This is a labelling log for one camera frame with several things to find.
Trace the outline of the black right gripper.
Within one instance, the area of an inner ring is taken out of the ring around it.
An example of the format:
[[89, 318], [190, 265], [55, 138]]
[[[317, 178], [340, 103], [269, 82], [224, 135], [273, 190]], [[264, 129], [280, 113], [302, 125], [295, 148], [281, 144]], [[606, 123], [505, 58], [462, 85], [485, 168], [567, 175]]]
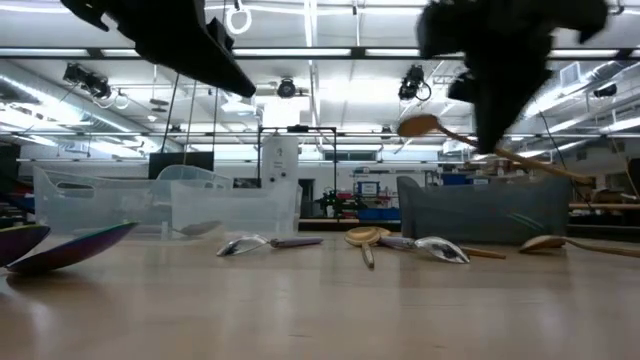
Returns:
[[[557, 28], [583, 44], [606, 27], [603, 0], [430, 1], [417, 20], [420, 55], [461, 52], [475, 79], [478, 151], [492, 153], [522, 108], [550, 76], [546, 57]], [[509, 74], [513, 65], [520, 78]]]

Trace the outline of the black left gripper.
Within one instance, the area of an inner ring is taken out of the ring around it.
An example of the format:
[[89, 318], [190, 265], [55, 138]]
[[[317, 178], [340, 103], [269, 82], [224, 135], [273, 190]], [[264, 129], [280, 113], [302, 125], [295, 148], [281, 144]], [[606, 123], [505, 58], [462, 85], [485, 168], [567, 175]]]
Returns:
[[62, 0], [84, 22], [117, 31], [145, 57], [169, 54], [164, 65], [193, 80], [252, 97], [256, 86], [229, 54], [233, 39], [217, 19], [208, 21], [203, 0]]

